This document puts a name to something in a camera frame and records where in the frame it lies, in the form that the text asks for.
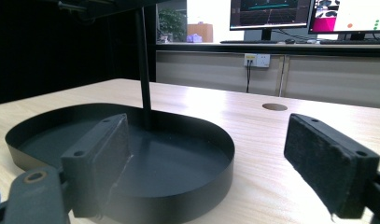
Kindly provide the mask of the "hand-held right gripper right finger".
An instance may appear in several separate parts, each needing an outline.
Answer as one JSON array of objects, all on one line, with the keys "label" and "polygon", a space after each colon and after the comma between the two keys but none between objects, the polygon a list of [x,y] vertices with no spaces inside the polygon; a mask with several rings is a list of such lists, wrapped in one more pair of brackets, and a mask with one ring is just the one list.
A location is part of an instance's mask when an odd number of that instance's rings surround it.
[{"label": "hand-held right gripper right finger", "polygon": [[380,156],[324,122],[289,116],[284,156],[332,215],[380,218]]}]

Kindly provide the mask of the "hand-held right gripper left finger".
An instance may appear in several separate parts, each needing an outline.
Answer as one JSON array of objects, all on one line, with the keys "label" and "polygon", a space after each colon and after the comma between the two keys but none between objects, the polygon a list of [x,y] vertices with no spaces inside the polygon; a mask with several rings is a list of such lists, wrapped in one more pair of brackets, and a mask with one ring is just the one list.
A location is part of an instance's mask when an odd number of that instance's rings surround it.
[{"label": "hand-held right gripper left finger", "polygon": [[126,114],[102,119],[64,152],[63,174],[76,217],[103,214],[130,159]]}]

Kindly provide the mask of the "black oval tray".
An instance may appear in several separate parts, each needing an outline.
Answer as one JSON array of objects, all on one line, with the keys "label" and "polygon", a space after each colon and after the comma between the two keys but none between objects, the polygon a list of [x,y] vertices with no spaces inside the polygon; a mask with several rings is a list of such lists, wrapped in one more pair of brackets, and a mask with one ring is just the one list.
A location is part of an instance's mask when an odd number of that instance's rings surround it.
[{"label": "black oval tray", "polygon": [[232,183],[232,138],[207,120],[153,110],[146,44],[138,49],[142,107],[73,105],[27,119],[7,133],[11,157],[24,172],[0,203],[1,224],[69,224],[76,216],[61,156],[102,119],[118,114],[127,115],[131,159],[106,210],[94,218],[180,224],[224,199]]}]

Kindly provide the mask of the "black curtain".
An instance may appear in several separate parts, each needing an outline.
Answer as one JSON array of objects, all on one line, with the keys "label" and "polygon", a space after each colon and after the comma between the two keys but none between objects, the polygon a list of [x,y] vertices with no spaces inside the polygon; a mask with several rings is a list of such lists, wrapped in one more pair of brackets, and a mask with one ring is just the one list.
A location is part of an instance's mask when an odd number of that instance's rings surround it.
[{"label": "black curtain", "polygon": [[41,0],[0,0],[0,104],[113,78],[138,79],[135,10],[80,21]]}]

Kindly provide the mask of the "dark desk counter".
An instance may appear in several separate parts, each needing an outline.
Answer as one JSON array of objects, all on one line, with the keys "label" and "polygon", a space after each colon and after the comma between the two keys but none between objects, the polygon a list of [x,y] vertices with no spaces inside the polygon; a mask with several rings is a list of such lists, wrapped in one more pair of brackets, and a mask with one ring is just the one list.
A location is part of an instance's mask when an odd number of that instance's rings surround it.
[{"label": "dark desk counter", "polygon": [[380,58],[380,45],[170,43],[157,44],[155,50]]}]

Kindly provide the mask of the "black keyboard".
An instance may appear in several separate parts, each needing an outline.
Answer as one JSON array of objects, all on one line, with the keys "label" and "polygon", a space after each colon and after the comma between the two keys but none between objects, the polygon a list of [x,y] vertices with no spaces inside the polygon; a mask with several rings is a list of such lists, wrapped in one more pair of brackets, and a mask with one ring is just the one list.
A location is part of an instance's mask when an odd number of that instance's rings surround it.
[{"label": "black keyboard", "polygon": [[320,40],[320,45],[380,45],[380,39]]},{"label": "black keyboard", "polygon": [[241,44],[241,45],[255,45],[255,44],[277,44],[278,41],[273,40],[224,40],[220,44]]}]

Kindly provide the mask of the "computer monitor with white screen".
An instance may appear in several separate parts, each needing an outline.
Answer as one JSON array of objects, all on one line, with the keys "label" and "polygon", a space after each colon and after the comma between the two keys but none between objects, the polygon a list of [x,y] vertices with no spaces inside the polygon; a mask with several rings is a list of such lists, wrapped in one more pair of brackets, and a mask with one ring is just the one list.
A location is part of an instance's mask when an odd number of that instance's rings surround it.
[{"label": "computer monitor with white screen", "polygon": [[358,38],[380,34],[380,0],[315,0],[308,33]]}]

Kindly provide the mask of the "computer monitor with dark screen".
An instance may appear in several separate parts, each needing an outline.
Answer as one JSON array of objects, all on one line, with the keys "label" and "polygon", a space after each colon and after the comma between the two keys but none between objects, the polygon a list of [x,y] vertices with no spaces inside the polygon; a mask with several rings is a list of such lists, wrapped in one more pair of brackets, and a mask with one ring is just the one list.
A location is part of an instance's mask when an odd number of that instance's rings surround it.
[{"label": "computer monitor with dark screen", "polygon": [[231,0],[230,30],[260,31],[259,41],[271,41],[272,31],[305,28],[313,0]]}]

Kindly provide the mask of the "green potted plant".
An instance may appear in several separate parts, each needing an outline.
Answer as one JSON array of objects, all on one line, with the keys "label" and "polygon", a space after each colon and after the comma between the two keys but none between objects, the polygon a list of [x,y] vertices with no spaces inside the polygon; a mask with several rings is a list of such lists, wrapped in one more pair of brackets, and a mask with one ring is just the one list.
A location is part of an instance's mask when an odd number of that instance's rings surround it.
[{"label": "green potted plant", "polygon": [[183,42],[186,35],[185,16],[172,8],[158,11],[160,35],[167,36],[171,42]]}]

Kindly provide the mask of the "brown cardboard box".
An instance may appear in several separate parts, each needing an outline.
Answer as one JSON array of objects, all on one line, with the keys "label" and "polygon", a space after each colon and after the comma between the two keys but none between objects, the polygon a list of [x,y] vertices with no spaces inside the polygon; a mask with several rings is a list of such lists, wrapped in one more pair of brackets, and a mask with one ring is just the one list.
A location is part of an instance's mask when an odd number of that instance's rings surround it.
[{"label": "brown cardboard box", "polygon": [[208,23],[197,23],[187,25],[187,35],[199,35],[204,43],[213,42],[213,25]]}]

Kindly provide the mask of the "white wall socket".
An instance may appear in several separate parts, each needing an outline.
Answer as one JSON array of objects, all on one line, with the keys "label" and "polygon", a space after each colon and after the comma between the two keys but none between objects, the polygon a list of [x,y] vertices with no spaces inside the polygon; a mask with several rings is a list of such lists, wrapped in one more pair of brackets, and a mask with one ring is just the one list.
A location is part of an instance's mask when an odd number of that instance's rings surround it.
[{"label": "white wall socket", "polygon": [[246,53],[244,55],[244,66],[268,68],[270,66],[270,54]]}]

